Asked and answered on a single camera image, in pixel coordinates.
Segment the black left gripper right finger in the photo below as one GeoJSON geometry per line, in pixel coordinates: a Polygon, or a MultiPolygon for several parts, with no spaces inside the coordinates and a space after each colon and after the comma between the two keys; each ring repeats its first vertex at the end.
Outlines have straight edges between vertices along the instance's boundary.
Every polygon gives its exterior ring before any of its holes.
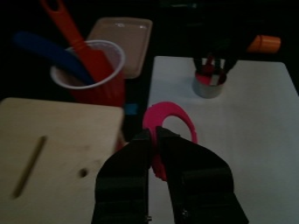
{"type": "Polygon", "coordinates": [[[248,224],[227,162],[163,127],[156,137],[175,224],[248,224]]]}

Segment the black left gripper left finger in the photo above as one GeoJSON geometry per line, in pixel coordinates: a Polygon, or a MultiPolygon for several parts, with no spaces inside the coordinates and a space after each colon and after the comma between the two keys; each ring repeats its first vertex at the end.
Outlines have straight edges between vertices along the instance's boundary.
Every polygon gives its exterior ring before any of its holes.
{"type": "Polygon", "coordinates": [[[90,224],[148,224],[151,134],[142,130],[102,164],[90,224]]]}

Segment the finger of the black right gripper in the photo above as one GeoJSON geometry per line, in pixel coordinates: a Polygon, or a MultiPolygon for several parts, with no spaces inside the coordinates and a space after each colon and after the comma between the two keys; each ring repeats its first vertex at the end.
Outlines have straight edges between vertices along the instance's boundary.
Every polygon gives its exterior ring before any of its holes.
{"type": "Polygon", "coordinates": [[[196,76],[203,76],[203,62],[201,58],[192,58],[193,65],[195,65],[195,74],[196,76]]]}
{"type": "Polygon", "coordinates": [[[221,59],[217,59],[217,69],[219,69],[219,82],[217,84],[221,85],[227,79],[227,72],[221,66],[221,62],[223,60],[221,59]]]}

